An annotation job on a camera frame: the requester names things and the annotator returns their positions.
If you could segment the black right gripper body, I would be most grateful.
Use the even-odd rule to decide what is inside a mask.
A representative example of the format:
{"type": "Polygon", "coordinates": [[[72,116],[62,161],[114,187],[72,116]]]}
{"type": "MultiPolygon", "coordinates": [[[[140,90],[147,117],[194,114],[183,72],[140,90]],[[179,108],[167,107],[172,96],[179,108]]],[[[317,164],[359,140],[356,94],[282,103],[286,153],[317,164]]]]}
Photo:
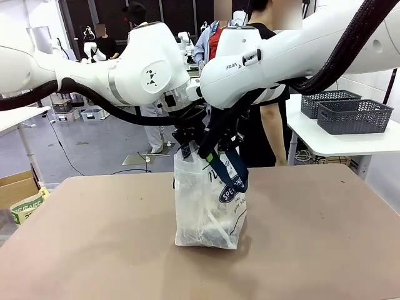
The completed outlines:
{"type": "Polygon", "coordinates": [[[237,132],[233,127],[222,130],[222,135],[218,142],[219,148],[236,148],[244,142],[244,136],[237,132]]]}

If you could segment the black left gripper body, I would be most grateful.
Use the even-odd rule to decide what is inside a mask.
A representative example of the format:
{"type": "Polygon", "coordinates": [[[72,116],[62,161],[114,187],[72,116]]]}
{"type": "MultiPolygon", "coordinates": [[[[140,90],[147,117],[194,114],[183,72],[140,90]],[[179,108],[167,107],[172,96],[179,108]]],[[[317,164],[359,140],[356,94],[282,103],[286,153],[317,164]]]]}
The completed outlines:
{"type": "Polygon", "coordinates": [[[173,138],[177,141],[181,138],[187,139],[187,144],[190,140],[195,140],[199,146],[205,136],[205,125],[202,121],[194,121],[176,126],[176,130],[172,132],[173,138]]]}

